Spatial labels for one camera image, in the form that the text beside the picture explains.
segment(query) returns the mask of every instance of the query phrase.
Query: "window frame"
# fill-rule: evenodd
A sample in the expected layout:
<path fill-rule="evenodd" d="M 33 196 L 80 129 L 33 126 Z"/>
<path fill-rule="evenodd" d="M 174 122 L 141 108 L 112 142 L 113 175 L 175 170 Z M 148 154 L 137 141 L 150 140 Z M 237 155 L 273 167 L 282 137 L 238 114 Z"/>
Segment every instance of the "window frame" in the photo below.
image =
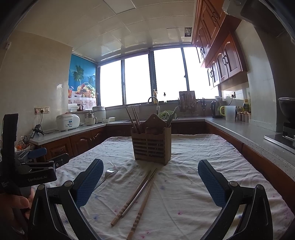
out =
<path fill-rule="evenodd" d="M 122 81 L 122 102 L 123 105 L 118 105 L 118 106 L 112 106 L 108 108 L 118 108 L 124 105 L 134 105 L 134 104 L 126 104 L 126 85 L 125 85 L 125 59 L 139 56 L 139 55 L 145 55 L 148 54 L 148 60 L 149 60 L 149 69 L 150 69 L 150 86 L 151 86 L 151 96 L 153 95 L 154 89 L 157 91 L 157 80 L 156 80 L 156 71 L 155 71 L 155 57 L 154 57 L 154 51 L 156 50 L 161 50 L 161 49 L 168 49 L 168 48 L 180 48 L 181 53 L 182 53 L 182 60 L 183 60 L 183 66 L 184 66 L 184 78 L 186 81 L 186 88 L 187 91 L 189 91 L 189 76 L 187 73 L 187 67 L 186 67 L 186 59 L 185 59 L 185 54 L 183 48 L 185 47 L 195 47 L 192 44 L 183 44 L 183 45 L 172 45 L 172 46 L 161 46 L 161 47 L 154 47 L 150 48 L 148 50 L 141 50 L 137 51 L 134 53 L 130 54 L 125 54 L 122 56 L 116 56 L 112 59 L 106 59 L 104 61 L 101 61 L 100 63 L 97 63 L 97 74 L 96 74 L 96 89 L 97 89 L 97 96 L 96 96 L 96 102 L 97 105 L 101 105 L 101 99 L 100 99 L 100 67 L 118 60 L 121 60 L 121 81 Z M 168 102 L 176 102 L 178 101 L 177 99 L 175 100 L 170 100 Z"/>

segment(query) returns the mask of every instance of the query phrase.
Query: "mug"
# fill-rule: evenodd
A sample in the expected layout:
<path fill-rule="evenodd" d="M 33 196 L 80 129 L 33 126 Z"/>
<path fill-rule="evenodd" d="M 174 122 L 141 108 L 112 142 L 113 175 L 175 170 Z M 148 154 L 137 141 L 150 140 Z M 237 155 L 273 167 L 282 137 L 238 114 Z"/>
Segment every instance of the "mug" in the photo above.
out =
<path fill-rule="evenodd" d="M 94 125 L 97 123 L 96 117 L 85 118 L 85 123 L 87 126 Z"/>
<path fill-rule="evenodd" d="M 221 106 L 219 111 L 222 116 L 225 116 L 226 121 L 229 121 L 229 122 L 235 121 L 236 106 Z"/>

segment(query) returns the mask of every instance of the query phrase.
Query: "stove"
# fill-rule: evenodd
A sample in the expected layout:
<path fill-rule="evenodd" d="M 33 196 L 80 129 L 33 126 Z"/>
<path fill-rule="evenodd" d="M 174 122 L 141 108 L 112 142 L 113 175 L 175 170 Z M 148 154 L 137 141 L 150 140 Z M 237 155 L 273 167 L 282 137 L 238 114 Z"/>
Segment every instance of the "stove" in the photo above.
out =
<path fill-rule="evenodd" d="M 283 133 L 265 135 L 264 139 L 271 141 L 280 147 L 295 154 L 295 124 L 284 123 Z"/>

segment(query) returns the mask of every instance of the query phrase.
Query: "poster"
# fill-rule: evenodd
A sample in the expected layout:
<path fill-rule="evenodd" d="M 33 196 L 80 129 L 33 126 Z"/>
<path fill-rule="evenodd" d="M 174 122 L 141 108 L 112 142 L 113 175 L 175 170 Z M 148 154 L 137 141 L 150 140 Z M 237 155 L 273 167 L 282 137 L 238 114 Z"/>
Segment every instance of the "poster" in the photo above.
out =
<path fill-rule="evenodd" d="M 83 104 L 85 109 L 96 106 L 95 69 L 95 63 L 72 54 L 68 103 Z"/>

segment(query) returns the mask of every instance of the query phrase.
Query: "wooden utensil holder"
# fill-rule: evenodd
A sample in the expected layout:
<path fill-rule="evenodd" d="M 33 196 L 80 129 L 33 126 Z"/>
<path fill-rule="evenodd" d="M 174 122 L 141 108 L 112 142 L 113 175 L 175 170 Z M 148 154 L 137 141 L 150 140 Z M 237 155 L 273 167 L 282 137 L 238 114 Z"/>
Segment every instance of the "wooden utensil holder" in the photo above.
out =
<path fill-rule="evenodd" d="M 171 127 L 163 127 L 165 125 L 164 121 L 153 114 L 146 122 L 141 124 L 141 127 L 142 129 L 147 127 L 156 128 L 161 132 L 160 134 L 138 134 L 134 128 L 131 129 L 135 160 L 167 164 L 171 159 Z"/>

